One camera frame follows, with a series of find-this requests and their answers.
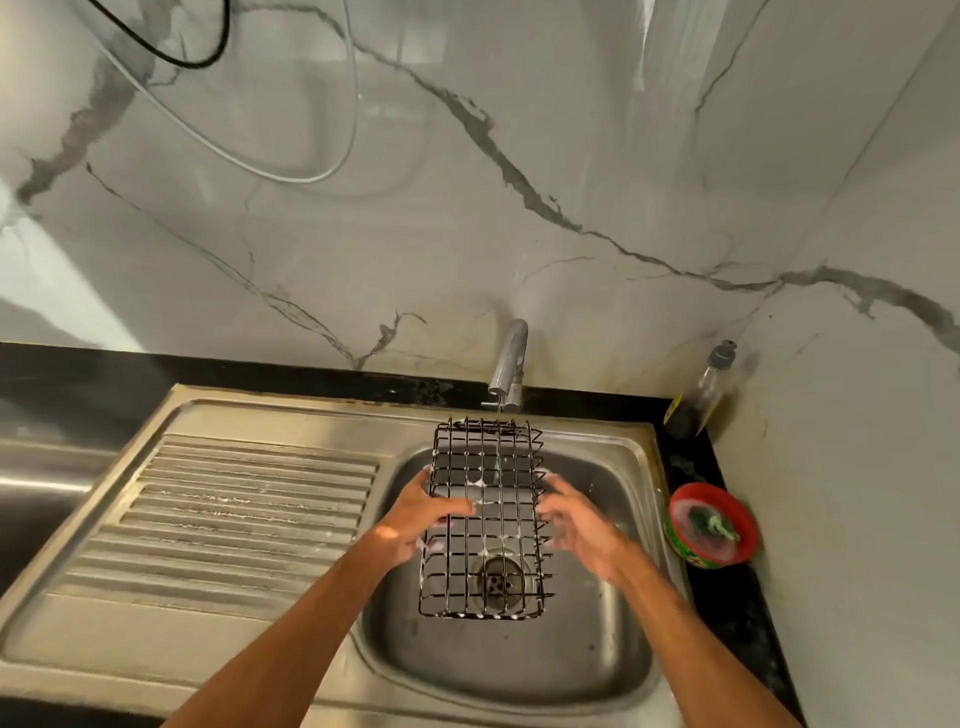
chrome faucet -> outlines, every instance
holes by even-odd
[[[504,412],[519,412],[523,400],[523,360],[527,355],[527,322],[513,319],[507,327],[503,349],[496,359],[496,369],[488,390],[493,401],[483,402]]]

white cable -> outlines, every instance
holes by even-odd
[[[228,152],[226,149],[218,145],[216,142],[204,136],[201,132],[198,132],[196,129],[191,127],[186,121],[184,121],[180,116],[175,112],[171,111],[166,107],[163,102],[155,97],[151,90],[146,87],[144,84],[137,79],[133,73],[130,71],[123,62],[118,59],[113,52],[107,48],[102,40],[97,36],[96,33],[93,33],[92,29],[89,29],[96,39],[97,45],[100,47],[100,50],[103,51],[104,55],[110,59],[110,61],[117,67],[117,70],[122,73],[127,80],[133,84],[133,86],[142,94],[144,94],[151,103],[154,104],[158,109],[160,109],[171,121],[173,121],[177,126],[183,129],[185,132],[190,134],[193,138],[203,144],[207,149],[216,154],[218,157],[222,157],[227,161],[233,162],[238,167],[243,167],[248,172],[253,172],[257,177],[262,177],[265,180],[273,180],[274,182],[288,182],[290,184],[311,184],[312,182],[319,182],[320,180],[326,180],[329,177],[332,177],[337,172],[340,171],[340,168],[347,163],[347,159],[350,156],[350,152],[353,149],[353,141],[357,135],[357,116],[360,112],[360,84],[357,80],[357,64],[356,64],[356,51],[353,47],[353,29],[350,26],[350,9],[348,2],[349,0],[341,0],[344,8],[344,44],[347,46],[347,69],[350,75],[350,82],[353,86],[353,122],[350,125],[350,136],[347,140],[347,148],[344,150],[344,154],[340,157],[340,160],[334,164],[329,169],[325,170],[319,175],[313,177],[286,177],[285,175],[274,174],[273,172],[267,172],[266,170],[259,169],[254,167],[249,162],[245,162],[243,159],[235,157],[233,154]],[[80,12],[77,10],[76,6],[71,4],[74,12],[80,18],[81,22],[86,25],[83,17],[80,15]]]

black cable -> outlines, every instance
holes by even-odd
[[[202,61],[186,61],[176,59],[173,56],[168,56],[159,48],[151,45],[146,39],[139,36],[129,25],[124,23],[123,20],[107,10],[107,8],[105,8],[103,4],[99,2],[99,0],[88,0],[88,2],[98,11],[100,11],[110,22],[112,22],[113,25],[122,30],[137,44],[143,48],[146,48],[157,58],[161,59],[162,61],[167,61],[177,68],[209,68],[211,65],[219,61],[227,51],[227,43],[230,40],[230,0],[224,0],[224,24],[220,30],[220,40],[217,41],[217,47],[213,50],[213,53],[211,53]]]

human hand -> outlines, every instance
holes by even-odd
[[[469,516],[473,503],[468,498],[431,497],[423,486],[430,478],[427,465],[403,486],[387,515],[371,532],[391,550],[390,568],[404,564],[417,552],[417,541],[429,526],[446,516]]]
[[[549,544],[572,551],[589,571],[616,586],[617,564],[630,540],[608,522],[584,494],[556,473],[543,481],[556,493],[541,496],[537,513],[551,521],[556,535]]]

wire basket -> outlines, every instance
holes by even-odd
[[[423,535],[420,613],[425,617],[532,619],[548,596],[543,553],[550,526],[542,493],[541,432],[529,423],[465,419],[437,426],[429,493],[468,497],[472,516],[450,516]]]

